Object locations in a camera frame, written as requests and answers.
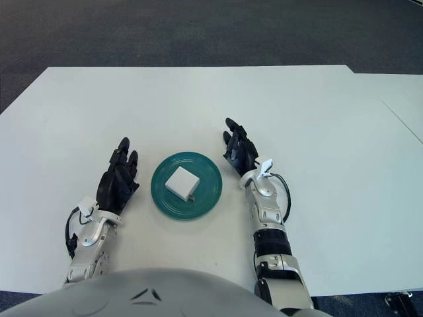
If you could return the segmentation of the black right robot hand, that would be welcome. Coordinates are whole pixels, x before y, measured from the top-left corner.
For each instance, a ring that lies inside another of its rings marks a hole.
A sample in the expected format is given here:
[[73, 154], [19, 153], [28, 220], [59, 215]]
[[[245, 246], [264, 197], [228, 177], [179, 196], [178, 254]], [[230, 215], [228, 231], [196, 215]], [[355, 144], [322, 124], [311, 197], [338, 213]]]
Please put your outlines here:
[[239, 176], [256, 169], [258, 153], [254, 143], [247, 137], [244, 127], [226, 118], [225, 123], [230, 132], [223, 132], [226, 152], [223, 157], [237, 171]]

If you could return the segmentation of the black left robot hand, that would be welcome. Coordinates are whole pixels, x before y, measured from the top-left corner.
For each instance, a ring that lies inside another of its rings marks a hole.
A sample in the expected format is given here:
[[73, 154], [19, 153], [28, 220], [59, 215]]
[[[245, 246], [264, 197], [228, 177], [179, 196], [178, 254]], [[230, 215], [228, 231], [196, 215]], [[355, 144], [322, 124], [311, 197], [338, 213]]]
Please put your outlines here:
[[109, 167], [102, 175], [96, 193], [99, 209], [120, 216], [127, 202], [139, 188], [135, 182], [138, 153], [129, 154], [130, 140], [124, 137], [112, 153]]

